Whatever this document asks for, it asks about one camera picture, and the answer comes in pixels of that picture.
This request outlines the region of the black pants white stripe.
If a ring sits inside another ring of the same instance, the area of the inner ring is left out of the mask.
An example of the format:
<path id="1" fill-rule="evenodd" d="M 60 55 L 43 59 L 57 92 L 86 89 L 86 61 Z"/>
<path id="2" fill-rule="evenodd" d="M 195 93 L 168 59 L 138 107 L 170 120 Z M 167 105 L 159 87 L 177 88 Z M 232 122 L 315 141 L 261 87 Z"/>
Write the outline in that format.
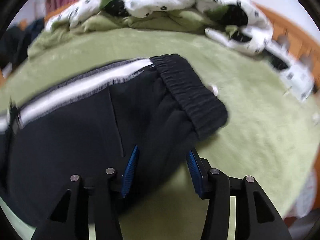
<path id="1" fill-rule="evenodd" d="M 137 153 L 129 193 L 120 202 L 126 212 L 227 119 L 225 105 L 180 55 L 94 68 L 1 113 L 1 198 L 38 226 L 71 176 L 123 170 Z"/>

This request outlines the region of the green plush bed blanket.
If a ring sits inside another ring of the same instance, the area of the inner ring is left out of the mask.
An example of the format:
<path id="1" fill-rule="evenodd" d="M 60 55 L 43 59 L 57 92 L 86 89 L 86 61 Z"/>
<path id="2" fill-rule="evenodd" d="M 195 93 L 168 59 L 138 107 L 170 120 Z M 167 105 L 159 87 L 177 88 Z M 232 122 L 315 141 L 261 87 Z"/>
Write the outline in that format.
<path id="1" fill-rule="evenodd" d="M 71 29 L 58 22 L 28 49 L 28 59 L 1 88 L 1 109 L 105 62 L 163 54 L 184 57 L 205 84 L 218 88 L 227 125 L 197 145 L 200 156 L 233 177 L 252 175 L 281 216 L 296 201 L 316 159 L 319 107 L 299 102 L 266 60 L 208 39 L 210 20 L 194 9 L 156 12 L 143 19 L 90 17 Z"/>

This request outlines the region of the white flower-print comforter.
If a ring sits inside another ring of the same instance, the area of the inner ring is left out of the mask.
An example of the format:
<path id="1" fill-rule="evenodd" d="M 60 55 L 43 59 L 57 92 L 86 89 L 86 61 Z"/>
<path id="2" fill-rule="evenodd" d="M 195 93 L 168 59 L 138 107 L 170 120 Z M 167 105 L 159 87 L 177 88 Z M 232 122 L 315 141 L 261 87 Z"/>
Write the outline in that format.
<path id="1" fill-rule="evenodd" d="M 101 11 L 116 17 L 146 18 L 155 12 L 196 9 L 224 31 L 206 28 L 205 35 L 220 44 L 249 56 L 263 53 L 279 70 L 280 79 L 300 101 L 314 87 L 307 65 L 289 54 L 289 43 L 272 40 L 274 28 L 267 16 L 249 0 L 78 0 L 59 15 L 51 17 L 45 29 L 66 22 L 71 28 Z"/>

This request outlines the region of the black jacket on bedframe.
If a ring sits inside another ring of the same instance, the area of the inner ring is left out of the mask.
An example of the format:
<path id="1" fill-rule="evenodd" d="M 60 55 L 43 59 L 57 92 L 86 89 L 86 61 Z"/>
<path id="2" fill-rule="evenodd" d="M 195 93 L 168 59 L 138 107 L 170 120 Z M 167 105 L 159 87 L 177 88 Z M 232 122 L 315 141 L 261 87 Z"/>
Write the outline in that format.
<path id="1" fill-rule="evenodd" d="M 19 25 L 8 28 L 1 38 L 1 70 L 8 64 L 17 68 L 28 56 L 28 47 L 44 29 L 44 18 L 34 20 L 25 29 Z"/>

